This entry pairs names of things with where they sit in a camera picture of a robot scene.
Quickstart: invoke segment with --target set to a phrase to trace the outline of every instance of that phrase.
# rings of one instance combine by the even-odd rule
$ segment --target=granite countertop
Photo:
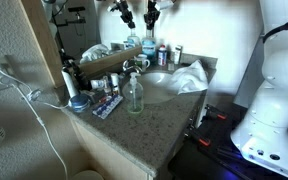
[[[143,171],[156,177],[186,127],[191,111],[205,93],[180,94],[166,102],[145,104],[139,115],[129,114],[123,100],[105,120],[92,115],[91,111],[75,113],[68,108],[62,111]]]

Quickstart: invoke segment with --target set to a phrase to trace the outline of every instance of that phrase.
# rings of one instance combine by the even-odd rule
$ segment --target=spray bottle
[[[140,74],[132,72],[130,81],[123,88],[127,111],[131,114],[139,114],[144,109],[143,86],[137,82],[136,76]]]

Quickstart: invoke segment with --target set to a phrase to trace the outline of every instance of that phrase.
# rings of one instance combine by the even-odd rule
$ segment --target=plastic bottle
[[[132,72],[130,81],[123,88],[127,111],[131,114],[139,114],[144,109],[143,86],[137,82],[136,76],[140,74]]]
[[[127,37],[127,43],[128,43],[128,47],[127,48],[133,48],[135,46],[141,45],[140,38],[138,36],[136,36],[135,28],[131,29],[131,35],[129,35]]]
[[[166,65],[166,48],[164,45],[161,45],[160,49],[158,50],[158,65],[165,66]]]
[[[147,59],[150,60],[151,64],[156,64],[155,45],[156,43],[153,38],[153,31],[147,29],[146,37],[142,39],[142,53],[147,55]]]

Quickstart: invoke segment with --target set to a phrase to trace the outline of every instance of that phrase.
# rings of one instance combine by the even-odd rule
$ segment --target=bathroom sink
[[[172,75],[167,72],[149,72],[137,77],[144,89],[144,104],[155,104],[173,99],[175,89],[169,88]]]

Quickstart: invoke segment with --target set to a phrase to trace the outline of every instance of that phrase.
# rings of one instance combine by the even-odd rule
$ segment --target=mirror
[[[62,62],[58,53],[58,46],[51,35],[48,22],[40,0],[21,0],[23,12],[30,25],[36,44],[39,46],[41,56],[44,58],[46,68],[51,76],[55,88],[65,85],[61,69]],[[141,47],[125,50],[114,55],[80,65],[86,75],[105,71],[107,68],[122,63],[124,60],[141,53]]]

